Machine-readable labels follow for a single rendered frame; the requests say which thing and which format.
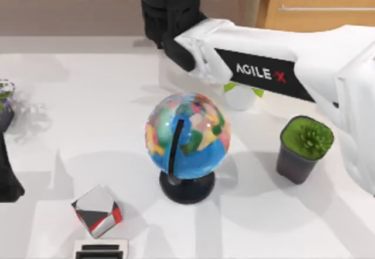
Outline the white pot with green leaves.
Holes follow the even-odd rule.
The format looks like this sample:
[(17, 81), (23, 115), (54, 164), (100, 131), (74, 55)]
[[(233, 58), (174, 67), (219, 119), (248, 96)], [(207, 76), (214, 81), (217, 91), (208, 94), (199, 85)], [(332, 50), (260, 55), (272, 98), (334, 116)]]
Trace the white pot with green leaves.
[(224, 97), (230, 107), (238, 111), (247, 111), (254, 107), (257, 98), (262, 98), (263, 90), (233, 82), (224, 86)]

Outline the colourful globe on black stand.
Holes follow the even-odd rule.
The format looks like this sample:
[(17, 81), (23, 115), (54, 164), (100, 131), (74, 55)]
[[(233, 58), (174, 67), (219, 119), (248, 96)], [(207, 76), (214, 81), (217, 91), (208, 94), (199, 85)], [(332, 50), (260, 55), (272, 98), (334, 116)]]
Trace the colourful globe on black stand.
[(231, 126), (207, 96), (176, 93), (161, 100), (145, 125), (145, 145), (159, 168), (159, 184), (172, 201), (199, 203), (211, 194), (215, 170), (227, 155)]

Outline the purple flower plant in pot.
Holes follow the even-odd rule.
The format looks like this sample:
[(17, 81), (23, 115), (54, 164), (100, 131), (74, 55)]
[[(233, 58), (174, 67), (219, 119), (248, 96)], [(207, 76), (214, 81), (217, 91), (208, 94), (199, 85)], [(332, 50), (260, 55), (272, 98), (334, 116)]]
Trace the purple flower plant in pot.
[(12, 108), (15, 85), (8, 79), (0, 79), (0, 132), (9, 128), (13, 118)]

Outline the green succulent in grey pot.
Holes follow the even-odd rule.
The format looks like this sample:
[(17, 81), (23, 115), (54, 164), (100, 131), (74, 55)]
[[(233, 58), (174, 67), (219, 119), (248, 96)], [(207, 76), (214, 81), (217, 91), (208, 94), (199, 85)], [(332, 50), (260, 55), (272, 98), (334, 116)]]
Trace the green succulent in grey pot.
[(296, 185), (306, 181), (335, 140), (327, 125), (305, 115), (292, 117), (279, 138), (276, 171)]

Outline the red white black cube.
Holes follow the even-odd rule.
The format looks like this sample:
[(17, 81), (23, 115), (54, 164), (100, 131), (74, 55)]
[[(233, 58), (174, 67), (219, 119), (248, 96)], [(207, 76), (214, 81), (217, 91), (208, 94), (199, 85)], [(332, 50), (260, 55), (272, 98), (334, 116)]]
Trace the red white black cube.
[(122, 222), (122, 212), (109, 192), (98, 185), (72, 204), (78, 219), (93, 238), (99, 238)]

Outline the white block with black slots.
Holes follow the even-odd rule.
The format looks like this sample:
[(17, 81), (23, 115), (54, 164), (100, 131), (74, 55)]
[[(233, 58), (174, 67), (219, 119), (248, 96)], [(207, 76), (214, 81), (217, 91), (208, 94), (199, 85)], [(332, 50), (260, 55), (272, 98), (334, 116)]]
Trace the white block with black slots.
[(76, 240), (72, 259), (127, 259), (128, 245), (124, 239)]

